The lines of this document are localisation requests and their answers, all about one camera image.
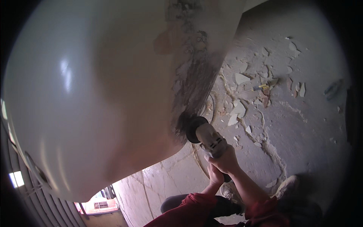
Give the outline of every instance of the sneaker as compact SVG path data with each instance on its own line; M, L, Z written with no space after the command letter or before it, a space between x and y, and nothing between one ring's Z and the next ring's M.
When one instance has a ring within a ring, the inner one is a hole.
M242 207L241 213L244 213L245 205L233 181L224 182L219 190L224 198L230 200L232 203L240 205Z
M281 199L282 197L292 195L296 192L299 182L300 181L296 175L290 176L280 184L273 196L276 196L277 199Z

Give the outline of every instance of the red shirt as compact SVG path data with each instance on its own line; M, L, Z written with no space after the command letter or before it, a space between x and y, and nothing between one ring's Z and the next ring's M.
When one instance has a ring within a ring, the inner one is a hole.
M145 227L203 227L210 211L217 203L213 195L191 193L181 204L162 215L158 216ZM288 218L277 211L277 199L256 202L253 206L246 208L246 227L288 227Z

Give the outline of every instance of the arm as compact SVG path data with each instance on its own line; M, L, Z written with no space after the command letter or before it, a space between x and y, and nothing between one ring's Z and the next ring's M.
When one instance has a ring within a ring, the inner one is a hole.
M219 187L224 182L223 174L212 164L208 166L208 173L210 178L209 185L201 193L208 195L216 195Z
M221 172L228 174L240 194L243 202L247 206L253 205L255 202L264 201L270 197L265 193L238 165L234 148L227 146L223 155L214 159L205 156L205 159L216 166Z

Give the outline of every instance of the glossy white surface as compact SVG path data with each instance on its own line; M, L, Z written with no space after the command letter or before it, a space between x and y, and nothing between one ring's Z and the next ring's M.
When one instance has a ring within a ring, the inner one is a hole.
M21 31L6 69L7 116L20 155L55 196L88 201L181 149L170 129L173 55L153 46L164 7L45 1Z

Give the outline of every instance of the grinder disc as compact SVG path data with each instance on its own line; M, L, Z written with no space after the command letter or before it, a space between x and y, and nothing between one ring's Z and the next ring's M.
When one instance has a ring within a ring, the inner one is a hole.
M197 130L197 128L199 126L201 126L204 123L208 123L208 120L202 116L193 117L191 119L190 123L188 124L187 132L186 132L187 139L191 143L200 143L200 141L197 138L197 135L195 134L195 131Z

